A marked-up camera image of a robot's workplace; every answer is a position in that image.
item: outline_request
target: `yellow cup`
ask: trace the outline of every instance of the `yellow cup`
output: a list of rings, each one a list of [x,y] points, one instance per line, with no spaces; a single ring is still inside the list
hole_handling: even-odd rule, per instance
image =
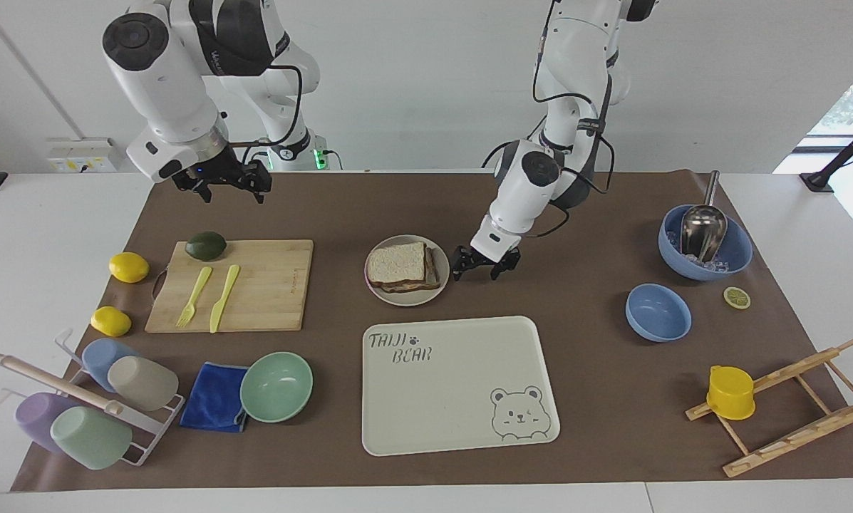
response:
[[[755,413],[753,378],[743,369],[713,366],[706,402],[714,413],[725,419],[748,419]]]

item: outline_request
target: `bread slice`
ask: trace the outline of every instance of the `bread slice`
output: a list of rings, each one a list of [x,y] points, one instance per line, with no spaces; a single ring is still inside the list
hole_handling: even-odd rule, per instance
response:
[[[433,251],[422,242],[373,251],[368,259],[366,277],[372,286],[386,292],[438,289],[440,285]]]

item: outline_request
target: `green bowl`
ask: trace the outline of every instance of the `green bowl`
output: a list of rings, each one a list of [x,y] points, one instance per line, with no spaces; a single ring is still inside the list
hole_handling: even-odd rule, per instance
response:
[[[293,353],[271,353],[253,363],[239,387],[246,413],[260,422],[283,422],[306,406],[312,369]]]

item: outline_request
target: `bear face illustration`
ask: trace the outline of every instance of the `bear face illustration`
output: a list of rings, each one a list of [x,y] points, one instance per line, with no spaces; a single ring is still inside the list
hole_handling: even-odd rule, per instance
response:
[[[497,388],[490,394],[495,405],[492,429],[503,440],[543,439],[550,428],[550,418],[540,403],[540,389],[530,386],[524,392],[508,393]]]

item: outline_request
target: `blue towel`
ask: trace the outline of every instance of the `blue towel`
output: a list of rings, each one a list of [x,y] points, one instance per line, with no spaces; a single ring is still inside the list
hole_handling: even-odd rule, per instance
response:
[[[248,367],[218,365],[205,361],[185,403],[179,425],[207,431],[243,432],[246,411],[239,387]]]

